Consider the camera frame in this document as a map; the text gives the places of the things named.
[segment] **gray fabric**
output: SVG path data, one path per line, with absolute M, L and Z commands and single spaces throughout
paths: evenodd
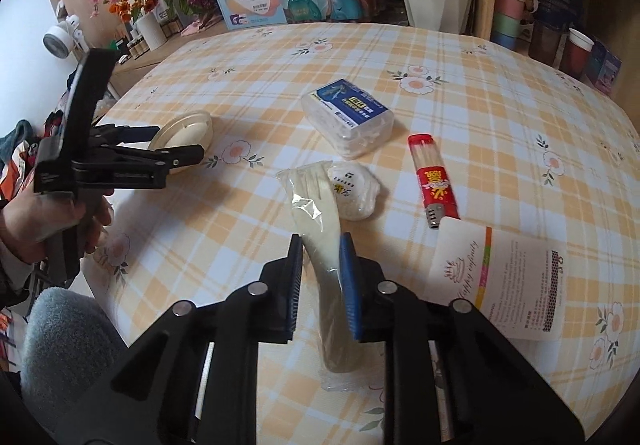
M 27 409 L 47 430 L 127 349 L 96 301 L 49 288 L 33 306 L 20 385 Z
M 11 160 L 14 149 L 27 138 L 33 138 L 33 128 L 28 120 L 18 121 L 11 133 L 0 138 L 0 172 Z

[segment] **orange flowers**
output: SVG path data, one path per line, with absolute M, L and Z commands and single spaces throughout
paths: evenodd
M 158 6 L 158 0 L 145 0 L 143 8 L 145 9 L 145 12 L 149 13 L 156 8 L 156 6 Z
M 124 22 L 137 19 L 140 12 L 148 14 L 158 6 L 158 0 L 116 0 L 109 7 L 109 12 L 120 16 Z

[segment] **plastic bag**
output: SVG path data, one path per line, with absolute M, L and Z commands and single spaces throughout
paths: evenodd
M 340 219 L 361 221 L 373 214 L 380 183 L 364 165 L 334 162 L 328 171 Z
M 311 267 L 305 268 L 306 289 L 318 299 L 322 388 L 347 390 L 365 387 L 371 365 L 379 362 L 376 345 L 353 340 L 338 278 L 340 219 L 334 188 L 327 171 L 332 162 L 317 162 L 277 173 L 287 191 L 291 213 Z

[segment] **plastic box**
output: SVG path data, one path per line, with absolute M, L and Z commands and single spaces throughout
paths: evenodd
M 384 144 L 394 125 L 393 112 L 344 79 L 303 96 L 302 109 L 345 160 Z
M 594 88 L 609 96 L 621 65 L 620 59 L 613 55 L 602 41 L 596 39 L 584 74 Z

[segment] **plaid tablecloth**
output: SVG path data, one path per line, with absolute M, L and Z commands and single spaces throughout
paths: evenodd
M 246 30 L 196 40 L 142 79 L 104 122 L 162 126 L 207 110 L 215 137 L 165 190 L 117 191 L 110 242 L 84 260 L 125 340 L 174 301 L 222 300 L 286 255 L 294 225 L 274 174 L 338 160 L 298 101 L 338 78 L 396 115 L 392 139 L 359 160 L 383 186 L 376 211 L 343 224 L 387 277 L 424 292 L 438 237 L 410 133 L 438 141 L 464 220 L 566 244 L 562 338 L 516 345 L 593 433 L 640 367 L 638 134 L 611 100 L 473 37 L 378 24 Z M 322 390 L 317 328 L 303 295 L 294 341 L 261 346 L 258 441 L 380 443 L 382 379 Z

